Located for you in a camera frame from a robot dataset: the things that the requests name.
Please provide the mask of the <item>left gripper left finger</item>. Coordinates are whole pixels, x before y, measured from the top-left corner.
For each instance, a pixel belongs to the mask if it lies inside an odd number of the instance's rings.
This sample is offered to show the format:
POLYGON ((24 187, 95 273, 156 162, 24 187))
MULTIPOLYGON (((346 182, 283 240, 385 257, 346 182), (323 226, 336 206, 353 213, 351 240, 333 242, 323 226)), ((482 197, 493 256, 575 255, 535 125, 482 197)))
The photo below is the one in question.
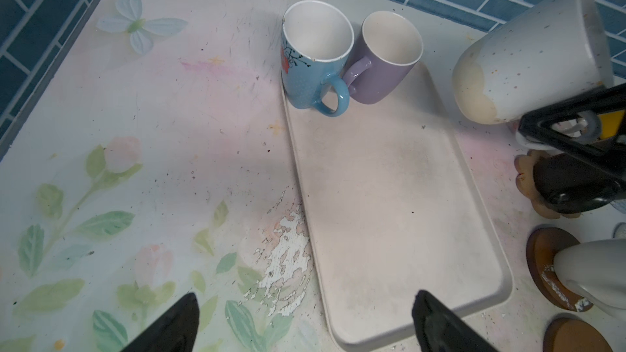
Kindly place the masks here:
POLYGON ((192 352, 200 322, 195 293, 187 293, 134 339, 123 352, 192 352))

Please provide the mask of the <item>white mug red inside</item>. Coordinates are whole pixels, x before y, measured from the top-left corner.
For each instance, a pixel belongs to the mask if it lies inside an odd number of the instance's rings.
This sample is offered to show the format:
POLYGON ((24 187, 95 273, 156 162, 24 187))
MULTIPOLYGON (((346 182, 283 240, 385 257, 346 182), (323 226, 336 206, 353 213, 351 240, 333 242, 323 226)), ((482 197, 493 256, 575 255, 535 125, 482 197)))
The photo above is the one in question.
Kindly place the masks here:
MULTIPOLYGON (((587 129, 588 122, 583 118, 570 120, 566 122, 559 122, 552 125, 552 129, 559 133, 569 136, 570 138, 578 139, 583 135, 583 132, 587 129)), ((541 143, 539 140, 524 137, 519 133, 519 123, 512 124, 510 129, 513 130, 516 141, 523 147, 539 150, 550 151, 554 150, 551 146, 541 143)))

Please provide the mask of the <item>beige serving tray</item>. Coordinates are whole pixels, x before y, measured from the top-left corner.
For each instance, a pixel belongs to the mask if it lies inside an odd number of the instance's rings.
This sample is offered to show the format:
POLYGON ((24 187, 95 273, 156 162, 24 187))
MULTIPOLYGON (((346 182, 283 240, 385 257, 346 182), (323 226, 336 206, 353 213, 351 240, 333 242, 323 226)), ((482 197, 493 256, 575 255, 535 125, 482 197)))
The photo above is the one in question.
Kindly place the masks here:
POLYGON ((372 351, 414 334, 420 290, 465 317, 513 277, 425 65, 340 117, 285 106, 324 313, 335 344, 372 351))

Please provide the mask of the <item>multicolour stitched round coaster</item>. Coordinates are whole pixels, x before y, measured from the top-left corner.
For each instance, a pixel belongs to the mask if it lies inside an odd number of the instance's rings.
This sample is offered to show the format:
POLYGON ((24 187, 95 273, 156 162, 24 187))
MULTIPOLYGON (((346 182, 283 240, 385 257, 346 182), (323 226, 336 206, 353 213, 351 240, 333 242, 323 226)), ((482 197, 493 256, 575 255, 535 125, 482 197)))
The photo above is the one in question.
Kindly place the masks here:
POLYGON ((613 232, 614 239, 626 238, 626 223, 620 223, 613 232))

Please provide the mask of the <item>blue mug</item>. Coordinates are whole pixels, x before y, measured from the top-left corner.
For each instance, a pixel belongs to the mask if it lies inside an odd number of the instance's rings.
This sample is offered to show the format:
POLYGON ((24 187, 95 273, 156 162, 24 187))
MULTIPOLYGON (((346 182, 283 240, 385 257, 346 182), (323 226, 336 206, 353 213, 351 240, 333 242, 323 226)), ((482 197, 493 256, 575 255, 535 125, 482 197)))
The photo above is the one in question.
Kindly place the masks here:
POLYGON ((328 3, 304 0, 287 9, 281 26, 281 80, 293 107, 327 117, 347 111, 350 96, 341 73, 354 42, 349 19, 328 3))

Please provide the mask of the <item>brown paw coaster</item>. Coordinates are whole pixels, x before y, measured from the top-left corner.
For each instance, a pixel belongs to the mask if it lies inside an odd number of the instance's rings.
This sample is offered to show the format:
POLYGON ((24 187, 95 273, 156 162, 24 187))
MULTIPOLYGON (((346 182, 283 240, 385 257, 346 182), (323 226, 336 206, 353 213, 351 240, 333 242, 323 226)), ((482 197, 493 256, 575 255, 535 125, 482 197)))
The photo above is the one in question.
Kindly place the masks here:
POLYGON ((545 151, 530 150, 526 155, 518 155, 514 160, 514 167, 518 172, 515 179, 517 189, 530 200, 532 208, 541 217, 556 220, 559 218, 580 218, 581 213, 559 213, 551 210, 547 207, 542 195, 536 189, 536 184, 533 176, 535 165, 544 159, 547 159, 549 154, 545 151))

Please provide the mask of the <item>yellow mug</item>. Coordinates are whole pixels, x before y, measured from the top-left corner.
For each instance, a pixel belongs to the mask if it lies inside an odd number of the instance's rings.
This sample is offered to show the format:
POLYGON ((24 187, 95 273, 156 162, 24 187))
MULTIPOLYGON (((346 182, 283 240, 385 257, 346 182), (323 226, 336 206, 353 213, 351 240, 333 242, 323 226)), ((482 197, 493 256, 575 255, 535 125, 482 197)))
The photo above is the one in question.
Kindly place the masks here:
POLYGON ((598 117, 602 124, 600 139, 609 139, 615 136, 624 119, 624 115, 624 110, 599 114, 598 117))

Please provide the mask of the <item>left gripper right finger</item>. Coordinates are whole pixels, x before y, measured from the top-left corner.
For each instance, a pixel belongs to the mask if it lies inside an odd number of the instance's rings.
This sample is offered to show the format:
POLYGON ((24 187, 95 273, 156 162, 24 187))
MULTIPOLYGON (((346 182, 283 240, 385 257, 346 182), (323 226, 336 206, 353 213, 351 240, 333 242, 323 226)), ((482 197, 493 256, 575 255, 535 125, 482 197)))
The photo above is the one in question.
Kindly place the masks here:
POLYGON ((422 351, 497 351, 426 290, 420 290, 415 297, 412 320, 422 351))

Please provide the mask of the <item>plain white mug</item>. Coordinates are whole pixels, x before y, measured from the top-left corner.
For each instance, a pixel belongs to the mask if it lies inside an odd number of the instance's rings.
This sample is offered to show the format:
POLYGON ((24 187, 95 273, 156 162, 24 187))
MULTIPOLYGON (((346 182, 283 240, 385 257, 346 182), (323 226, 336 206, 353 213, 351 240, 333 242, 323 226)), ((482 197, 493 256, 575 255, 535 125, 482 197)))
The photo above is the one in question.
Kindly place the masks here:
POLYGON ((559 281, 608 315, 625 320, 625 240, 577 244, 554 257, 559 281))

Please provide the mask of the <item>black mug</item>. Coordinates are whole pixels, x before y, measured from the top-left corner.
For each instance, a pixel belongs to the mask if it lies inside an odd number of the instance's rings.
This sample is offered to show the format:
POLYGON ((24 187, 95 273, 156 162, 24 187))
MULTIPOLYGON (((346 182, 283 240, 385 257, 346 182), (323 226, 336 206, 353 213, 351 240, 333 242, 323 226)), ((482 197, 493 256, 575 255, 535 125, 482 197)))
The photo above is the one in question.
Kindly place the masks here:
POLYGON ((565 153, 542 158, 533 179, 545 205, 558 213, 596 210, 625 199, 625 182, 565 153))

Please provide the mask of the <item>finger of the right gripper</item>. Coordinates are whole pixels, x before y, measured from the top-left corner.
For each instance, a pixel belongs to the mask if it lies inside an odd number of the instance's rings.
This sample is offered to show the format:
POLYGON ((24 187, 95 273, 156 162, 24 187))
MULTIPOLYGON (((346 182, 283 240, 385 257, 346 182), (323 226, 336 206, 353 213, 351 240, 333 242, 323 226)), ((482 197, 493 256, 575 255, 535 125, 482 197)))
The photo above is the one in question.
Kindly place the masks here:
POLYGON ((618 134, 610 138, 607 149, 590 144, 580 144, 561 134, 534 134, 527 135, 527 137, 556 148, 612 177, 625 178, 625 134, 618 134))
POLYGON ((592 91, 565 99, 556 104, 524 114, 518 125, 518 134, 533 143, 594 143, 602 133, 599 116, 625 109, 625 84, 592 91), (583 118, 588 123, 577 138, 554 130, 553 126, 583 118))

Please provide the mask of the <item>purple mug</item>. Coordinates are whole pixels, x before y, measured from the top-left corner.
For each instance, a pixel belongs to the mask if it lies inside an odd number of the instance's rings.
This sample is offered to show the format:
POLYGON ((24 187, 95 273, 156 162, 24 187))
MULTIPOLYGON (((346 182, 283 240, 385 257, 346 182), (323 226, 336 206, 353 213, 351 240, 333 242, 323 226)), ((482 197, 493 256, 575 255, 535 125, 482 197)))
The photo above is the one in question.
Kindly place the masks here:
POLYGON ((350 97, 376 104, 391 94, 422 58, 424 43, 412 22, 392 11, 367 16, 343 81, 350 97))

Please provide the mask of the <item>brown round coaster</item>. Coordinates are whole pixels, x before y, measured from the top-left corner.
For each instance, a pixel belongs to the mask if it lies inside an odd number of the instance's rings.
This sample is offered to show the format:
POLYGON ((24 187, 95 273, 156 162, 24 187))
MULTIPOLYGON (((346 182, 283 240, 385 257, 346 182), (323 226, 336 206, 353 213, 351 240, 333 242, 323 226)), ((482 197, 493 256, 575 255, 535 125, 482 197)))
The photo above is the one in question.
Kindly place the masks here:
POLYGON ((579 319, 557 318, 544 334, 544 352, 613 352, 611 346, 590 324, 579 319))
POLYGON ((554 268, 555 256, 577 244, 580 241, 575 236, 560 228, 537 228, 528 238, 526 258, 532 280, 549 302, 566 311, 585 312, 593 303, 566 288, 554 268))

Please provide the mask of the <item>white speckled mug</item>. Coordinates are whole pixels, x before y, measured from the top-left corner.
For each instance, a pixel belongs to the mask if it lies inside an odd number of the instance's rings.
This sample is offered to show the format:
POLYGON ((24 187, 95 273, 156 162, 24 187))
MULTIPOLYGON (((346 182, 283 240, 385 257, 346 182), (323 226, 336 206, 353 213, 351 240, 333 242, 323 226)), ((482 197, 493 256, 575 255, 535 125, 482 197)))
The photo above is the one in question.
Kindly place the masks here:
POLYGON ((474 43, 453 70, 458 108, 483 125, 613 85, 594 0, 544 0, 474 43))

